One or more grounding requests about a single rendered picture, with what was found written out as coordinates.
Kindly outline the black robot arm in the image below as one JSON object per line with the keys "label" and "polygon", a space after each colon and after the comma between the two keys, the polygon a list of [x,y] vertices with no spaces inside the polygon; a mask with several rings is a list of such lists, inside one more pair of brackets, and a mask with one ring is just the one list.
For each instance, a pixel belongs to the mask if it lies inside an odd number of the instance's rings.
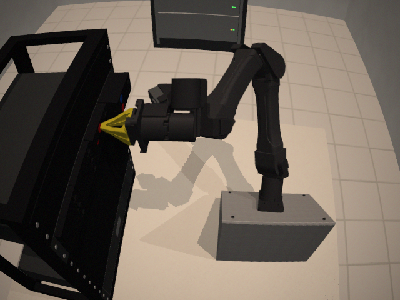
{"label": "black robot arm", "polygon": [[158,84],[148,90],[152,103],[145,103],[142,117],[167,117],[171,113],[169,123],[164,123],[168,126],[165,136],[170,141],[195,142],[196,137],[225,139],[233,129],[236,109],[252,80],[258,122],[255,166],[258,174],[263,175],[258,211],[283,213],[283,181],[289,177],[289,164],[280,130],[279,86],[286,70],[285,61],[266,43],[253,43],[251,48],[233,44],[231,51],[234,57],[210,95],[207,79],[172,78],[172,84]]}

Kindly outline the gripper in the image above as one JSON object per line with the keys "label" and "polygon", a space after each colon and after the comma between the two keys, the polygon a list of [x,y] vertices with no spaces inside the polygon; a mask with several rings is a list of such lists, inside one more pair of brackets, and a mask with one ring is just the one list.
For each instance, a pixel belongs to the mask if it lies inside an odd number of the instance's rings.
{"label": "gripper", "polygon": [[[118,116],[101,123],[100,129],[128,146],[139,143],[140,153],[147,153],[149,141],[170,141],[168,138],[168,126],[171,113],[167,117],[142,117],[144,100],[137,99],[135,106],[129,108]],[[125,123],[125,125],[123,125]],[[122,127],[112,127],[122,126]]]}

